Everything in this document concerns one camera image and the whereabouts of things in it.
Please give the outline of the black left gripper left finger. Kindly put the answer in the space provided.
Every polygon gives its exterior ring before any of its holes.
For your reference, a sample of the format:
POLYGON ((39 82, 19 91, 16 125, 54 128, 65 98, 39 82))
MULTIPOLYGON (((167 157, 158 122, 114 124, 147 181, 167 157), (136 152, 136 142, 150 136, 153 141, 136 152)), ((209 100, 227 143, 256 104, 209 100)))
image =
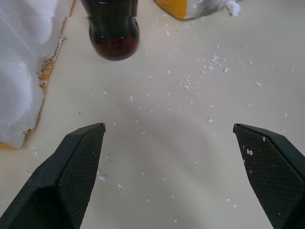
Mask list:
POLYGON ((0 217, 0 229, 80 229, 95 184, 105 124, 67 134, 0 217))

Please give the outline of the dark cola bottle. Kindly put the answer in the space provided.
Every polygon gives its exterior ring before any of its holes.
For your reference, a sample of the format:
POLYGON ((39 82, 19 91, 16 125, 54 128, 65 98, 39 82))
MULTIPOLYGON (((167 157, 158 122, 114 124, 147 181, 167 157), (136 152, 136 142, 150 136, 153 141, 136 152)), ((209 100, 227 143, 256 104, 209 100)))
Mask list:
POLYGON ((133 55, 139 45, 138 0, 81 0, 96 52, 112 61, 133 55))

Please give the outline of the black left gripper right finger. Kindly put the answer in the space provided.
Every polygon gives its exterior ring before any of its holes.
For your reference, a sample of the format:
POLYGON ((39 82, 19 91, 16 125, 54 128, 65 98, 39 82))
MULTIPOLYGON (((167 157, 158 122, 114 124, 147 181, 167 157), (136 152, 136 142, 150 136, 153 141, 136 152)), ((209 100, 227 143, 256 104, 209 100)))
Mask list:
POLYGON ((235 124, 249 183, 274 229, 305 229, 305 156, 283 135, 235 124))

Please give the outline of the yellow and white bag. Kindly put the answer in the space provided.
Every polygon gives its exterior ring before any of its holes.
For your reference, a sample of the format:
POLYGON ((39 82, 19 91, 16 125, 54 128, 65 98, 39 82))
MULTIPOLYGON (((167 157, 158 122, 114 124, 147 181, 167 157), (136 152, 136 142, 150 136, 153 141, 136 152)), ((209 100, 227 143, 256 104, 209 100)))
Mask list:
POLYGON ((238 16, 241 0, 154 0, 165 12, 179 20, 197 19, 228 9, 231 16, 238 16))

